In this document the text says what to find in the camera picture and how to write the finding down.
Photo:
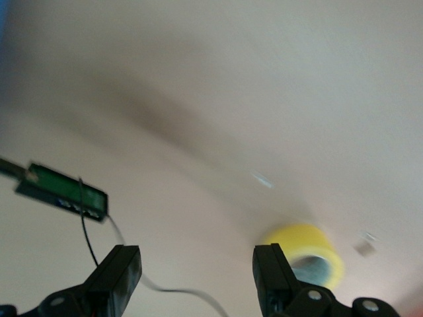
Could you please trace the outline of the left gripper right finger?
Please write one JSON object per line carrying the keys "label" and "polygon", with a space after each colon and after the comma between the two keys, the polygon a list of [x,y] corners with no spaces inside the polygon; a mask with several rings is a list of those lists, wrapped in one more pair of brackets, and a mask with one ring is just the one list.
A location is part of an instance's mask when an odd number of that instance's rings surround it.
{"label": "left gripper right finger", "polygon": [[298,280],[279,244],[254,247],[252,272],[263,316],[332,316],[333,296]]}

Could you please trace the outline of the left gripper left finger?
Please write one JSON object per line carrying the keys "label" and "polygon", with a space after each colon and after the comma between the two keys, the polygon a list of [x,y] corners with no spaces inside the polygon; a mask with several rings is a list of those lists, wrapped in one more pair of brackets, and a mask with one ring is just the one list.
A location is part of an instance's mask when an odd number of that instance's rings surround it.
{"label": "left gripper left finger", "polygon": [[84,283],[46,297],[40,316],[122,316],[142,275],[138,246],[116,245]]}

